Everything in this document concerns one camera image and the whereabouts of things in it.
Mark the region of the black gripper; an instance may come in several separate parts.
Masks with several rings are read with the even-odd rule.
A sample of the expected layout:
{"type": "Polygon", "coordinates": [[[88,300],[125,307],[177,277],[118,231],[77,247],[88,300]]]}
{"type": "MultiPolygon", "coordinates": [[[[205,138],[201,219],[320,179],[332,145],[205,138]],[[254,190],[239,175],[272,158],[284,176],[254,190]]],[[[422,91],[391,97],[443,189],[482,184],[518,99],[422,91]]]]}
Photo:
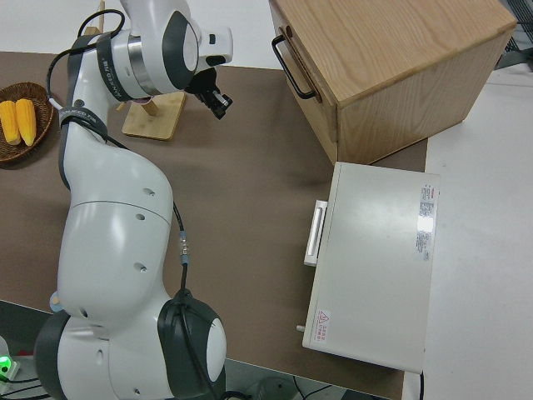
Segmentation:
{"type": "Polygon", "coordinates": [[[232,99],[226,94],[219,93],[217,88],[217,71],[208,68],[196,74],[195,88],[198,99],[209,109],[217,119],[226,115],[227,109],[232,105],[232,99]]]}

